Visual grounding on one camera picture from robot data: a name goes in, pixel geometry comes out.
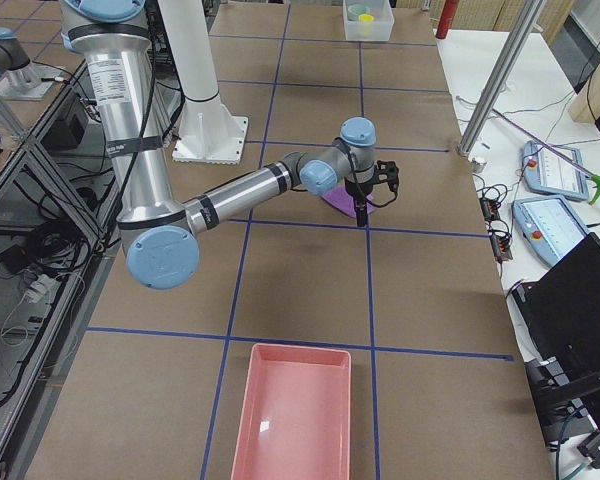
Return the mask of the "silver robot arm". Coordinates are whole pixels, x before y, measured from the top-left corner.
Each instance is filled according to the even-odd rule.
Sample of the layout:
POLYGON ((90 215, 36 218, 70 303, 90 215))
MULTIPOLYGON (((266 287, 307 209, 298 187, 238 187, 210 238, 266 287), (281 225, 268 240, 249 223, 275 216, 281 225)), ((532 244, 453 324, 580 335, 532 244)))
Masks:
MULTIPOLYGON (((248 121, 232 115, 221 101, 201 3, 162 1, 158 10, 183 96, 176 157, 238 162, 248 121)), ((65 1, 61 12, 64 38, 89 70, 119 185, 117 225, 126 265, 140 284, 164 290, 186 282, 199 263, 199 233, 297 186, 321 196, 344 183, 357 223, 366 224, 380 164, 375 127, 361 117, 347 120, 319 154, 291 153, 188 202, 177 201, 148 57, 153 42, 145 3, 65 1)))

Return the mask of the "grey background robot arm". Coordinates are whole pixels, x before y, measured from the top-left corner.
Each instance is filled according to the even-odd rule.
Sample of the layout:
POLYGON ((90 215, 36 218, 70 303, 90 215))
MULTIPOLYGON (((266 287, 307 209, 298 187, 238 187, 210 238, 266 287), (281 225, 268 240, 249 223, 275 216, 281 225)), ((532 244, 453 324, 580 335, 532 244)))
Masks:
POLYGON ((5 100, 41 101, 51 88, 15 33, 0 27, 0 96, 5 100))

